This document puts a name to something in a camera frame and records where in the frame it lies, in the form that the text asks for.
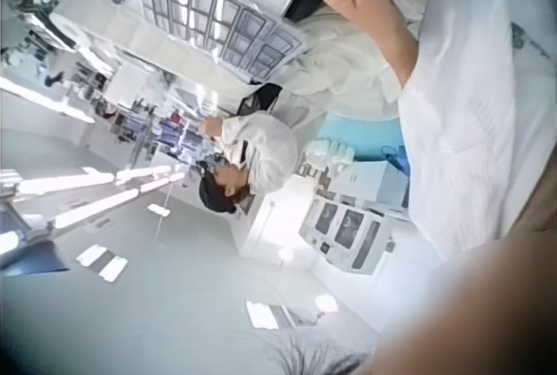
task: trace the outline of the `medical equipment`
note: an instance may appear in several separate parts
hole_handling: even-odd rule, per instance
[[[299,234],[342,271],[373,275],[391,237],[391,219],[316,196]]]

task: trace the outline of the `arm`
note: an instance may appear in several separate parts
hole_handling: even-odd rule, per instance
[[[404,86],[418,58],[418,43],[389,0],[324,0],[378,45]]]
[[[264,112],[229,118],[222,124],[222,142],[233,144],[247,140],[258,153],[251,165],[252,193],[276,191],[291,176],[298,158],[298,144],[292,131]]]

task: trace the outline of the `lamp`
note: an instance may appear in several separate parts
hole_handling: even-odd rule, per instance
[[[337,312],[339,305],[337,300],[330,294],[322,294],[315,298],[315,305],[319,308],[319,314],[315,319],[315,324],[328,313]]]
[[[19,244],[19,236],[14,231],[0,234],[0,255],[13,251]]]

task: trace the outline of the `woman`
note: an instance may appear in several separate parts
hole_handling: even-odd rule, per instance
[[[206,136],[214,138],[225,161],[205,169],[199,197],[210,210],[236,212],[236,204],[250,194],[282,188],[293,173],[299,145],[292,130],[264,112],[245,117],[207,118]]]
[[[423,197],[416,199],[424,206],[435,205],[438,202],[433,197],[435,195],[441,202],[437,205],[438,208],[435,210],[437,217],[433,220],[425,219],[429,217],[426,217],[424,209],[414,210],[416,216],[413,218],[419,219],[417,224],[421,224],[422,232],[426,236],[444,235],[444,239],[449,243],[444,243],[441,236],[430,239],[440,252],[445,252],[450,257],[454,253],[467,250],[469,246],[474,247],[493,238],[494,231],[491,231],[493,227],[489,225],[492,221],[487,219],[502,213],[501,227],[507,237],[475,247],[457,261],[448,262],[446,267],[440,270],[443,275],[448,274],[452,277],[447,279],[450,284],[447,284],[447,290],[443,291],[442,298],[433,302],[429,312],[416,320],[408,330],[399,333],[399,336],[393,336],[392,339],[382,341],[374,356],[370,358],[370,362],[362,364],[359,358],[345,359],[344,364],[341,362],[326,367],[322,372],[317,372],[313,368],[305,368],[305,363],[314,360],[298,353],[297,356],[291,356],[287,362],[289,365],[286,365],[286,373],[326,373],[327,375],[557,373],[555,367],[557,360],[554,358],[557,346],[557,318],[554,312],[557,307],[555,289],[557,271],[552,265],[557,260],[557,220],[555,219],[557,217],[555,204],[557,152],[552,152],[555,145],[554,134],[552,134],[554,130],[550,128],[548,133],[540,133],[542,136],[547,135],[548,139],[547,144],[540,149],[541,154],[537,156],[539,167],[522,168],[521,156],[517,156],[523,152],[520,148],[522,142],[526,142],[530,136],[539,135],[534,133],[536,129],[532,127],[533,121],[527,121],[534,116],[528,117],[528,115],[538,113],[541,117],[545,106],[539,105],[537,108],[527,106],[525,109],[521,101],[517,104],[516,141],[510,144],[514,149],[511,157],[512,169],[513,173],[524,170],[530,178],[525,180],[524,174],[512,175],[509,195],[503,199],[502,207],[500,201],[494,202],[499,194],[493,190],[493,176],[483,173],[473,164],[461,162],[465,159],[461,155],[475,151],[474,154],[479,155],[475,158],[476,163],[480,164],[481,168],[488,170],[493,166],[500,166],[488,162],[493,159],[488,156],[482,157],[482,151],[477,149],[485,149],[486,142],[489,143],[489,148],[493,149],[500,138],[507,135],[506,128],[500,128],[497,123],[500,118],[492,116],[491,112],[485,110],[481,105],[482,101],[477,98],[478,95],[482,98],[486,96],[482,94],[485,89],[476,86],[472,93],[460,92],[463,88],[461,79],[463,76],[460,74],[470,68],[471,64],[475,69],[468,71],[471,74],[465,76],[467,82],[484,86],[491,84],[489,75],[500,75],[503,70],[509,69],[506,64],[485,65],[485,61],[490,62],[490,57],[493,56],[488,54],[488,51],[494,49],[490,46],[498,45],[500,40],[510,47],[511,42],[510,28],[501,29],[500,37],[489,35],[491,32],[489,27],[495,24],[493,20],[497,21],[497,14],[488,14],[489,17],[481,18],[484,16],[481,11],[489,9],[484,5],[493,0],[455,0],[452,2],[452,8],[457,11],[450,13],[449,16],[464,13],[466,17],[462,18],[448,17],[446,12],[449,12],[451,7],[437,10],[441,8],[438,6],[440,0],[428,0],[431,12],[426,11],[422,23],[419,53],[417,43],[407,33],[398,11],[389,0],[325,1],[376,41],[405,88],[399,107],[403,108],[400,111],[400,120],[403,124],[406,146],[411,152],[414,187],[413,189],[411,187],[411,191],[416,191],[416,186],[426,183],[430,186],[438,185],[438,188],[442,185],[447,193],[442,198],[440,194],[429,192],[431,197],[427,197],[423,195],[428,193],[421,192],[420,195]],[[459,33],[459,36],[451,37],[452,21],[464,20],[463,22],[466,23],[467,18],[478,17],[481,23],[471,24],[474,30],[466,29],[466,32],[463,32],[457,29],[454,34]],[[444,36],[432,36],[431,31],[434,30],[435,24],[446,27],[443,31],[446,33]],[[476,30],[478,26],[483,26],[484,30]],[[468,47],[473,48],[477,44],[487,47],[483,60],[479,57],[470,58],[470,54],[466,53],[464,48],[459,48],[462,51],[454,51],[453,46],[463,37],[473,39],[466,43]],[[487,43],[483,40],[485,37],[494,43]],[[447,88],[443,98],[437,100],[432,97],[431,92],[435,88],[429,86],[435,79],[439,81],[435,76],[435,70],[441,69],[442,66],[439,67],[435,62],[437,59],[446,63],[449,56],[453,56],[453,59],[459,62],[452,72],[443,71],[449,79],[448,83],[453,85],[453,89],[450,91],[451,89]],[[519,62],[520,60],[515,57],[514,66],[510,66],[511,70],[514,68],[515,77],[518,79],[516,90],[518,99],[524,94],[528,100],[531,100],[536,98],[536,93],[542,94],[543,91],[551,90],[549,87],[540,87],[526,93],[525,90],[528,88],[524,86],[527,83],[525,77],[520,75]],[[455,84],[459,79],[460,87]],[[538,75],[535,79],[539,84],[543,82],[544,77]],[[505,101],[503,97],[512,98],[514,95],[513,90],[509,91],[508,85],[502,81],[499,83],[498,91],[492,96],[488,95],[486,100],[500,103]],[[451,112],[454,107],[464,110],[457,112],[458,115],[450,116],[451,121],[446,122],[447,114],[455,114]],[[507,108],[500,104],[496,106],[496,110],[501,112]],[[474,120],[484,125],[482,120],[486,117],[493,120],[488,124],[491,133],[474,135],[471,132],[476,125]],[[469,127],[460,127],[460,130],[456,130],[455,127],[465,125],[463,119],[467,120]],[[436,122],[441,123],[443,127],[436,129],[438,125]],[[521,124],[531,127],[529,129],[521,127]],[[539,127],[546,129],[545,123],[539,123]],[[445,173],[435,169],[440,161],[447,169]],[[495,168],[495,172],[503,175],[501,168]],[[535,183],[536,180],[537,185],[534,188],[532,184],[525,184],[526,181]],[[517,197],[511,207],[508,204],[509,198],[512,198],[513,188],[517,184],[521,184],[523,197],[520,201]],[[493,191],[481,191],[482,188],[490,188]],[[453,194],[460,198],[461,208],[458,210],[459,206],[454,203]],[[482,199],[485,195],[491,196],[491,204],[488,206]],[[507,221],[513,223],[510,230],[507,229],[508,224],[506,225],[504,221],[506,215],[508,215]]]

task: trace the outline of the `blue panel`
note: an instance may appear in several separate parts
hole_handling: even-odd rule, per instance
[[[382,149],[391,146],[396,151],[404,144],[398,119],[389,121],[357,121],[329,114],[319,132],[319,138],[330,138],[347,144],[356,151],[359,161],[384,160]]]

